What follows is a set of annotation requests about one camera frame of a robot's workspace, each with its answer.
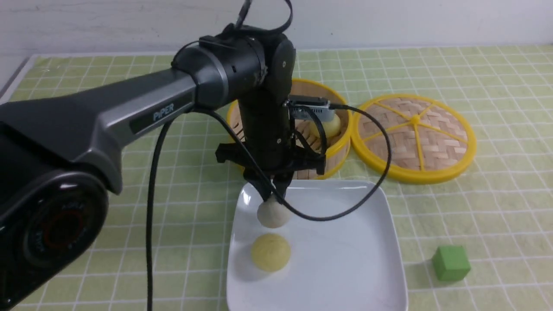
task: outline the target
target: black cable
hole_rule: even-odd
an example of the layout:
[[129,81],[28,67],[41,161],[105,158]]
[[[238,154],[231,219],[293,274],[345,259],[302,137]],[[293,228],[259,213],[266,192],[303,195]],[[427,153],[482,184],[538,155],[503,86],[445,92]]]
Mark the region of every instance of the black cable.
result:
[[[290,0],[284,0],[284,2],[286,2],[286,5],[288,5],[288,8],[290,9],[290,15],[288,16],[288,20],[284,24],[282,24],[281,26],[279,26],[277,28],[274,28],[274,29],[269,29],[269,30],[266,30],[266,29],[243,29],[242,25],[240,24],[240,28],[237,29],[237,27],[235,26],[234,29],[225,31],[220,36],[224,37],[224,38],[229,38],[229,37],[235,37],[235,36],[239,37],[239,36],[249,36],[249,35],[276,35],[276,34],[281,34],[281,33],[285,32],[290,27],[290,25],[292,24],[292,19],[294,17],[294,13],[293,13],[293,10],[292,10],[292,3],[290,2]],[[249,5],[250,4],[251,4],[251,1],[249,1],[249,3],[248,3],[248,1],[246,1],[244,3],[244,6],[247,5],[247,9],[249,10]]]
[[148,296],[147,296],[147,311],[152,311],[153,296],[154,296],[154,280],[152,268],[152,218],[154,214],[154,191],[155,177],[158,173],[159,156],[161,147],[167,136],[167,131],[173,120],[167,122],[161,128],[158,141],[155,143],[154,155],[152,157],[152,167],[150,168],[150,178],[148,181],[148,203],[146,205],[146,270],[148,274]]
[[358,209],[361,205],[363,205],[363,203],[365,203],[376,192],[376,190],[378,189],[378,187],[380,187],[382,182],[384,182],[384,179],[386,178],[386,175],[388,175],[390,165],[392,164],[392,147],[390,145],[390,138],[388,137],[388,134],[386,133],[385,128],[380,124],[380,122],[378,122],[378,120],[376,120],[373,116],[368,114],[366,111],[363,111],[363,110],[360,110],[360,109],[357,109],[357,108],[354,108],[354,107],[351,107],[351,106],[331,104],[331,108],[334,109],[334,110],[336,110],[336,109],[351,110],[351,111],[354,111],[354,112],[357,112],[357,113],[361,113],[364,116],[366,116],[367,118],[369,118],[372,122],[374,122],[374,124],[378,127],[378,129],[380,131],[382,131],[382,135],[384,136],[384,139],[386,140],[386,147],[388,149],[388,156],[387,156],[387,159],[386,159],[386,167],[384,168],[384,172],[382,173],[382,175],[380,176],[378,181],[375,183],[375,185],[372,187],[372,189],[368,192],[368,194],[363,199],[361,199],[361,201],[359,201],[359,203],[357,203],[353,207],[349,208],[348,210],[343,211],[343,212],[341,212],[339,214],[336,214],[334,216],[327,216],[327,217],[309,216],[309,215],[306,215],[306,214],[300,212],[299,210],[296,210],[294,207],[292,207],[284,199],[284,197],[277,191],[277,189],[275,188],[273,183],[269,180],[267,175],[265,175],[265,173],[263,173],[263,170],[261,170],[259,165],[255,162],[255,159],[250,154],[248,149],[244,146],[244,144],[240,141],[240,139],[234,133],[234,131],[231,129],[231,127],[227,124],[227,122],[219,114],[217,114],[215,111],[200,109],[200,108],[195,109],[193,111],[198,112],[198,113],[202,113],[204,115],[211,116],[211,117],[215,118],[217,121],[219,121],[219,123],[225,128],[225,130],[228,132],[228,134],[231,135],[232,139],[240,146],[242,151],[246,154],[246,156],[250,160],[255,172],[262,179],[265,186],[279,199],[279,202],[282,202],[282,204],[284,206],[286,206],[287,209],[289,209],[292,213],[294,213],[295,215],[297,215],[297,216],[299,216],[303,219],[307,219],[307,220],[311,220],[311,221],[330,221],[330,220],[335,220],[335,219],[344,217],[344,216],[350,214],[351,212],[355,211],[356,209]]
[[313,123],[315,124],[315,126],[317,127],[317,131],[319,132],[319,139],[321,140],[321,155],[326,156],[326,151],[328,149],[328,141],[326,140],[326,133],[325,133],[324,127],[322,126],[321,120],[319,119],[319,117],[317,117],[317,115],[311,108],[307,106],[296,106],[296,107],[299,107],[305,110],[305,112],[307,112],[307,114],[313,120]]
[[240,13],[238,14],[238,20],[234,24],[235,29],[240,29],[242,27],[242,24],[244,23],[244,20],[246,19],[246,16],[248,15],[249,7],[252,5],[252,0],[245,0],[244,4],[242,5],[242,8],[240,9]]
[[325,154],[323,154],[322,152],[315,152],[307,142],[307,139],[305,139],[305,137],[300,133],[300,131],[295,129],[294,134],[296,135],[296,139],[300,141],[302,146],[304,146],[304,149],[307,150],[307,152],[311,153],[312,156],[317,158],[322,158],[323,156],[325,156]]

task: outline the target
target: yellow steamed bun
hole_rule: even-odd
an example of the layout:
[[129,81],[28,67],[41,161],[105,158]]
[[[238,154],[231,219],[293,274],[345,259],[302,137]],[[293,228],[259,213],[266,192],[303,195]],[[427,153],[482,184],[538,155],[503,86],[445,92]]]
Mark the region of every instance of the yellow steamed bun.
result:
[[[322,123],[322,128],[325,129],[326,138],[332,138],[340,134],[341,126],[340,118],[337,115],[334,115],[332,121]],[[320,138],[317,125],[315,125],[313,121],[309,121],[309,131],[315,135],[315,137]]]
[[275,272],[290,260],[291,248],[287,240],[278,234],[259,236],[252,245],[252,261],[259,269]]

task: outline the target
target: white wall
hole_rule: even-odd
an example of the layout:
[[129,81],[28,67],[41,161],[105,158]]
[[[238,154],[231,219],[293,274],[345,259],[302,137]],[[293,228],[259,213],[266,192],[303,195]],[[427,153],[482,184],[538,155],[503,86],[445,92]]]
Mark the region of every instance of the white wall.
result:
[[[0,54],[173,50],[234,22],[242,0],[0,0]],[[553,43],[553,0],[293,0],[298,48]],[[255,0],[247,23],[285,20]]]

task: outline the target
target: robotic arm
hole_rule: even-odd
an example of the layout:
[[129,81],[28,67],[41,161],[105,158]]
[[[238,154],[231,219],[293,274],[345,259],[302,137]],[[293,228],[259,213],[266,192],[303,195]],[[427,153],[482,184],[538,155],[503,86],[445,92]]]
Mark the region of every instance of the robotic arm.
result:
[[[108,191],[123,189],[122,149],[183,113],[238,100],[245,145],[282,196],[294,171],[323,173],[324,155],[295,143],[287,107],[294,46],[281,31],[241,23],[183,47],[170,69],[73,95],[0,105],[1,310],[92,244],[106,217]],[[243,165],[245,180],[264,201],[270,197],[240,146],[221,144],[216,156]]]

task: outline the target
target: cable connector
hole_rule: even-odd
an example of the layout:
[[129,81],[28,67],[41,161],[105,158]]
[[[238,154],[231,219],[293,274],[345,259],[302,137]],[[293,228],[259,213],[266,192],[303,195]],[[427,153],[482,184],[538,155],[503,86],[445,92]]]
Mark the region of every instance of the cable connector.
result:
[[330,122],[334,118],[334,110],[330,109],[330,100],[323,97],[290,95],[286,103],[296,120],[313,121],[309,113],[302,107],[309,107],[321,122]]

